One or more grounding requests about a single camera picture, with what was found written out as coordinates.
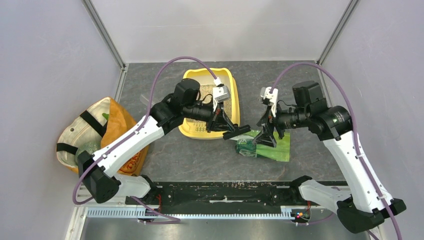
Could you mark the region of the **yellow litter box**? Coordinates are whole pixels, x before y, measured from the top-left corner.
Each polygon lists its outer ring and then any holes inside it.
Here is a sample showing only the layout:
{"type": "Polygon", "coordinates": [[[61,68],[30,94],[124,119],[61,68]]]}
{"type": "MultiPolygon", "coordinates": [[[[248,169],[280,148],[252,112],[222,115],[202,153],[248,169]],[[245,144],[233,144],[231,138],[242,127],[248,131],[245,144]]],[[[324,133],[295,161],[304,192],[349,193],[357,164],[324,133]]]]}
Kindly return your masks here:
{"type": "MultiPolygon", "coordinates": [[[[241,114],[236,80],[227,68],[212,68],[211,70],[230,91],[230,99],[224,102],[224,112],[232,123],[240,125],[241,114]]],[[[206,68],[189,69],[184,73],[183,77],[199,82],[200,99],[204,104],[212,103],[213,88],[216,85],[213,76],[206,68]]],[[[223,136],[222,131],[208,133],[205,122],[189,118],[184,119],[178,129],[184,136],[198,140],[216,140],[223,136]]]]}

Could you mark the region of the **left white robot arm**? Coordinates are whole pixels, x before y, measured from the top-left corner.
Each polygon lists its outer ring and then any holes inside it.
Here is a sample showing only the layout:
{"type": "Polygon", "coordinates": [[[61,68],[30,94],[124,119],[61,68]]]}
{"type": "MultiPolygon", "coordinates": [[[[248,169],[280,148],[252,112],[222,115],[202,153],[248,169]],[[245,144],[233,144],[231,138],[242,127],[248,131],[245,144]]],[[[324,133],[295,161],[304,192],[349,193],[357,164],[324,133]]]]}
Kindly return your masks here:
{"type": "Polygon", "coordinates": [[[157,191],[145,176],[129,176],[119,169],[136,153],[182,125],[184,119],[206,123],[207,132],[222,132],[227,140],[241,134],[241,128],[232,123],[224,109],[230,91],[219,78],[214,80],[210,103],[199,100],[200,83],[184,78],[172,93],[153,105],[148,113],[118,139],[94,153],[83,151],[78,155],[80,182],[98,204],[113,197],[136,197],[144,204],[152,204],[157,191]]]}

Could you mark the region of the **black plastic clip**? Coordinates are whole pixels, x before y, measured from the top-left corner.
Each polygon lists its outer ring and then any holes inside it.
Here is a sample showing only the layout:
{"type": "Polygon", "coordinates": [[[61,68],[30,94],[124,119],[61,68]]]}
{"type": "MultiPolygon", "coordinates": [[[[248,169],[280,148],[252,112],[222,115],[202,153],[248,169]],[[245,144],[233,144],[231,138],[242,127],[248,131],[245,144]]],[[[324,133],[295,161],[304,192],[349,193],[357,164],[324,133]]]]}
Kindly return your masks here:
{"type": "Polygon", "coordinates": [[[229,140],[231,138],[243,135],[245,133],[248,133],[251,131],[251,127],[250,125],[244,125],[244,126],[234,126],[234,131],[227,131],[225,133],[223,133],[222,138],[224,140],[229,140]]]}

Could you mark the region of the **aluminium frame rail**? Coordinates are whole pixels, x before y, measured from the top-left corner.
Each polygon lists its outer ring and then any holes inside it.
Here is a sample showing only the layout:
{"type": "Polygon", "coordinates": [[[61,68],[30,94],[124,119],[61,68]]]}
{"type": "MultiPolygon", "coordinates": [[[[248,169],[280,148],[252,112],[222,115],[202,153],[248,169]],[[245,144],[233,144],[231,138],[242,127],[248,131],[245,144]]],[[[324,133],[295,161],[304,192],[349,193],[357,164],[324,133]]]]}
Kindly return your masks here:
{"type": "MultiPolygon", "coordinates": [[[[135,186],[121,186],[120,188],[106,188],[105,190],[91,190],[87,188],[91,194],[91,198],[97,203],[105,203],[113,197],[145,197],[150,193],[156,193],[157,186],[148,186],[146,183],[137,184],[135,186]]],[[[369,211],[374,207],[373,202],[381,199],[379,190],[373,186],[360,186],[359,188],[351,187],[351,192],[338,191],[329,186],[324,186],[315,180],[307,180],[300,186],[290,188],[289,196],[318,203],[324,207],[337,207],[339,201],[345,201],[352,198],[354,204],[362,211],[369,211]]]]}

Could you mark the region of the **clear plastic tube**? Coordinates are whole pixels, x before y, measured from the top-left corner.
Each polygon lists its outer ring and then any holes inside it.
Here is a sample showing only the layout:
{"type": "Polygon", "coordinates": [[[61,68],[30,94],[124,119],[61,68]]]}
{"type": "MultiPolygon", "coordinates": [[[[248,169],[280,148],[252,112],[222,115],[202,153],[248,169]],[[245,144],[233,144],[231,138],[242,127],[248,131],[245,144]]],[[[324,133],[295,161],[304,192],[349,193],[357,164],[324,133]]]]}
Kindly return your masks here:
{"type": "Polygon", "coordinates": [[[140,102],[146,107],[152,107],[154,104],[158,102],[158,100],[155,97],[150,98],[150,95],[148,94],[141,94],[139,99],[140,99],[140,102]]]}

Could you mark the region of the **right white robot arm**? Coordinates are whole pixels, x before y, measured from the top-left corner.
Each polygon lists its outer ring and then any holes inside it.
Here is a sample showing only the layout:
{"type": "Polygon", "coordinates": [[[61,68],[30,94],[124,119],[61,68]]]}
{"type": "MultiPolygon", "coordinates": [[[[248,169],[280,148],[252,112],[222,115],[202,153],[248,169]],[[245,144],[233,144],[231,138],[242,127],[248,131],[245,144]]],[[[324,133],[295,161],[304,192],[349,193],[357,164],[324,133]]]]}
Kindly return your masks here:
{"type": "Polygon", "coordinates": [[[258,121],[262,129],[253,142],[274,148],[285,130],[307,128],[330,151],[349,191],[336,190],[304,175],[291,182],[289,200],[296,205],[310,201],[325,207],[354,234],[373,229],[404,212],[404,201],[392,197],[368,161],[348,110],[339,105],[329,107],[315,81],[295,84],[292,90],[295,106],[281,109],[278,90],[261,89],[260,99],[266,110],[258,121]]]}

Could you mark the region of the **green litter bag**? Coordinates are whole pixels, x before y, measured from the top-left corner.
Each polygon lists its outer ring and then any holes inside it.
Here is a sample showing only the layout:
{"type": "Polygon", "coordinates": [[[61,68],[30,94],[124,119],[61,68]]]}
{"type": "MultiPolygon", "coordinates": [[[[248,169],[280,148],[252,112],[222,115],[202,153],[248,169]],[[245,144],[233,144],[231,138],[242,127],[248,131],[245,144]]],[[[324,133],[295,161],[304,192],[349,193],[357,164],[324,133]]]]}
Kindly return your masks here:
{"type": "Polygon", "coordinates": [[[233,137],[231,140],[236,141],[235,151],[244,157],[267,158],[278,162],[290,161],[291,135],[289,132],[285,132],[282,139],[278,139],[277,132],[273,133],[276,139],[276,147],[253,144],[254,137],[259,133],[259,130],[251,130],[250,132],[233,137]]]}

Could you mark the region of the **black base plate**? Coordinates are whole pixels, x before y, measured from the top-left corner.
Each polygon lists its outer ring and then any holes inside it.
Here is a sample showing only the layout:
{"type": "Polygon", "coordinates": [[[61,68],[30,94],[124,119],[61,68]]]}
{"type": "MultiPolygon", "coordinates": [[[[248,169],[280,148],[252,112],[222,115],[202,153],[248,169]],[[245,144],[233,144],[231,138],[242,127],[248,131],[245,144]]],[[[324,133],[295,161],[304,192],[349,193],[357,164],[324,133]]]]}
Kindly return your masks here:
{"type": "Polygon", "coordinates": [[[278,214],[282,206],[305,208],[307,201],[289,196],[288,181],[162,181],[156,193],[140,200],[163,214],[278,214]]]}

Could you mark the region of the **orange tote bag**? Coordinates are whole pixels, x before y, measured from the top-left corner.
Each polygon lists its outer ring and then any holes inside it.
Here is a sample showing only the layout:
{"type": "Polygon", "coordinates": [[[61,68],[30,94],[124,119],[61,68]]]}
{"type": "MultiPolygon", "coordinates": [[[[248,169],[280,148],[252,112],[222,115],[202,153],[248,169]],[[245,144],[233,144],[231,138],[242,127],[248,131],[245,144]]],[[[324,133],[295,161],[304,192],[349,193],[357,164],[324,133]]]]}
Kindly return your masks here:
{"type": "Polygon", "coordinates": [[[136,125],[129,112],[112,97],[104,97],[84,110],[65,128],[56,143],[57,160],[78,173],[76,154],[84,144],[104,148],[136,125]]]}

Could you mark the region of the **green round melon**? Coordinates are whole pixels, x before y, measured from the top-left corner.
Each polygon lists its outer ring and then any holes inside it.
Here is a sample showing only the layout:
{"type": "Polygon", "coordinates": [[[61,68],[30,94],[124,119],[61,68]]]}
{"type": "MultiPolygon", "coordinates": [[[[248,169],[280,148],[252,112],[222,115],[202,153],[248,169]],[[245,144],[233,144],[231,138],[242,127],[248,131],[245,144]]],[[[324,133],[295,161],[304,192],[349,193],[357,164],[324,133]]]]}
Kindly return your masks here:
{"type": "Polygon", "coordinates": [[[76,164],[78,163],[78,157],[82,152],[86,151],[90,155],[92,155],[94,152],[98,151],[100,148],[101,148],[101,142],[97,140],[88,141],[82,144],[75,153],[75,163],[76,164]]]}

